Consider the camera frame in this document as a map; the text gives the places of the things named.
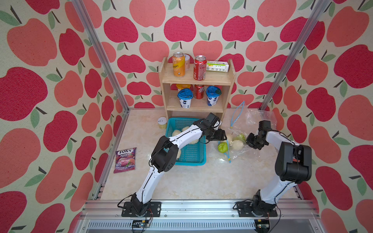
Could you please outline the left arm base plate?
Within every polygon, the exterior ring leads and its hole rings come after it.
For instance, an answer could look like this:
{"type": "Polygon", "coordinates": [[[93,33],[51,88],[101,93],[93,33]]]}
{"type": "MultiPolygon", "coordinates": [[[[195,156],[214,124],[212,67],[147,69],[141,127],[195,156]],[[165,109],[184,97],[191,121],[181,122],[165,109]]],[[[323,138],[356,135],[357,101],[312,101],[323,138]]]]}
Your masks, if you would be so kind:
{"type": "Polygon", "coordinates": [[[162,202],[148,202],[146,204],[125,202],[122,217],[160,217],[162,202]]]}

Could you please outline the teal plastic basket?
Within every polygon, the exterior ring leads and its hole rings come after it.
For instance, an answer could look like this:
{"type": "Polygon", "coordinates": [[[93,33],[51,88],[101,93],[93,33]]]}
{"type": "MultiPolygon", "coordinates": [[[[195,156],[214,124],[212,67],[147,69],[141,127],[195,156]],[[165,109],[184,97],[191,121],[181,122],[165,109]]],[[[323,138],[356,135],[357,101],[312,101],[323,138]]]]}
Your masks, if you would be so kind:
{"type": "MultiPolygon", "coordinates": [[[[172,137],[175,130],[190,127],[198,118],[172,117],[168,121],[165,136],[172,137]]],[[[176,160],[178,166],[203,166],[207,161],[206,137],[200,138],[196,144],[188,144],[181,149],[181,155],[176,160]]]]}

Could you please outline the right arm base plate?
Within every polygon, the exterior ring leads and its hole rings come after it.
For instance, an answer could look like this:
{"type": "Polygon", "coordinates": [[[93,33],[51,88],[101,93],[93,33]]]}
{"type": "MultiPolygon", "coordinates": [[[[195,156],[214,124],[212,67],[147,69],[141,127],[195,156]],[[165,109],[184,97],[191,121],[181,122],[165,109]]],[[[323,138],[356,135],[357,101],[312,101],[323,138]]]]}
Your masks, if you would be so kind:
{"type": "Polygon", "coordinates": [[[275,204],[254,203],[250,200],[245,200],[236,202],[232,209],[238,212],[239,217],[269,218],[278,216],[275,207],[275,204]]]}

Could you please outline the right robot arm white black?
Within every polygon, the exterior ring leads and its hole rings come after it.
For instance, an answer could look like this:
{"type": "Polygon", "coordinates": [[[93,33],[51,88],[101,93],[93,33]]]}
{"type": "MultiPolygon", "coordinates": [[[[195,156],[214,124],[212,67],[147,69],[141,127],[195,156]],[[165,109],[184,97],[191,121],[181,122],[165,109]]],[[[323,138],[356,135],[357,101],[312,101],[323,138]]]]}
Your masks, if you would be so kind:
{"type": "Polygon", "coordinates": [[[272,129],[268,120],[259,122],[258,134],[250,133],[246,144],[258,150],[272,145],[278,152],[276,175],[265,188],[257,191],[250,206],[254,216],[266,216],[275,210],[279,199],[289,189],[311,179],[312,149],[297,144],[282,132],[272,129]]]}

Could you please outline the clear zip-top bag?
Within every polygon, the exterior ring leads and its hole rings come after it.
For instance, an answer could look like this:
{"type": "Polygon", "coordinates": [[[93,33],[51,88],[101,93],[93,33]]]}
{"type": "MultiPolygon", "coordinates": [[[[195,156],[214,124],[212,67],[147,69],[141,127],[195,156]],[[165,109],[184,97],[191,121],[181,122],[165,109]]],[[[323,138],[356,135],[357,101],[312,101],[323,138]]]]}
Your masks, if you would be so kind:
{"type": "Polygon", "coordinates": [[[258,110],[256,108],[246,108],[245,102],[240,104],[233,112],[229,123],[229,129],[237,135],[250,133],[257,135],[259,122],[268,120],[271,122],[271,128],[276,129],[277,120],[275,114],[271,111],[258,110]]]}
{"type": "Polygon", "coordinates": [[[246,143],[246,135],[236,132],[226,132],[226,140],[219,141],[217,150],[222,154],[222,159],[228,163],[236,159],[255,158],[259,155],[246,143]]]}

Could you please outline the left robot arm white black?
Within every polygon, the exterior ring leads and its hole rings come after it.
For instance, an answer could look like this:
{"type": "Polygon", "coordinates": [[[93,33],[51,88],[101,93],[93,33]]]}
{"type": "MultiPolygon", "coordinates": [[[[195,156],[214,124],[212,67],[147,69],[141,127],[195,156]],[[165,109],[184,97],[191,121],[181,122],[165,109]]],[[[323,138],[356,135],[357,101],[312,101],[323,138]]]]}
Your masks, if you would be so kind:
{"type": "Polygon", "coordinates": [[[156,206],[152,202],[155,188],[163,175],[170,171],[177,160],[178,152],[190,142],[206,137],[208,141],[226,140],[225,131],[220,129],[221,120],[218,116],[210,113],[207,118],[199,119],[191,124],[189,128],[175,136],[162,136],[149,160],[150,170],[140,189],[130,195],[131,200],[123,206],[120,201],[117,207],[122,210],[122,217],[148,217],[159,216],[156,206]]]}

